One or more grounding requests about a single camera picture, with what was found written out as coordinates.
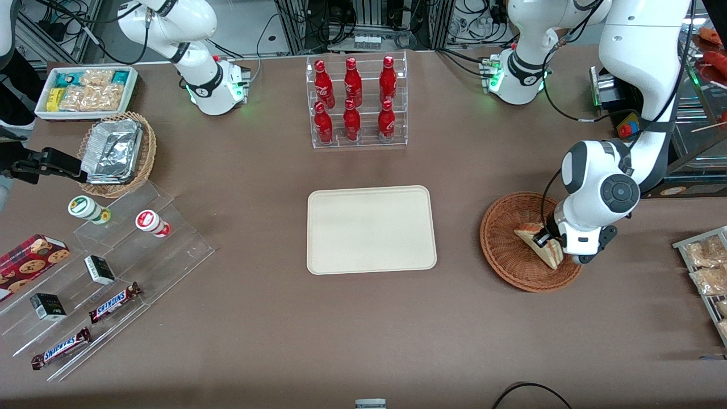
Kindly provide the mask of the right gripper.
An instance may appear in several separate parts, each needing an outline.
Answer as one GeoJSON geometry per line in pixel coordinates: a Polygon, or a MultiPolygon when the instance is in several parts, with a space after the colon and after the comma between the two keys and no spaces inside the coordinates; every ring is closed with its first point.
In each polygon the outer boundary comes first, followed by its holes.
{"type": "Polygon", "coordinates": [[[62,176],[83,182],[82,161],[54,148],[40,152],[28,149],[26,136],[17,135],[7,127],[1,127],[2,177],[16,179],[32,185],[39,183],[40,174],[62,176]]]}

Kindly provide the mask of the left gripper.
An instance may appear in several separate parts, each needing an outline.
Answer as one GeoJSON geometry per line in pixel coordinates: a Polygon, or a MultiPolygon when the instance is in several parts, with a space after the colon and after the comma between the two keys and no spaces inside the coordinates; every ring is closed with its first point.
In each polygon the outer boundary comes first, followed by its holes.
{"type": "Polygon", "coordinates": [[[544,248],[550,240],[561,242],[564,253],[572,256],[594,256],[599,252],[602,226],[577,226],[566,218],[563,210],[553,212],[555,226],[543,227],[543,235],[534,235],[538,248],[544,248]]]}

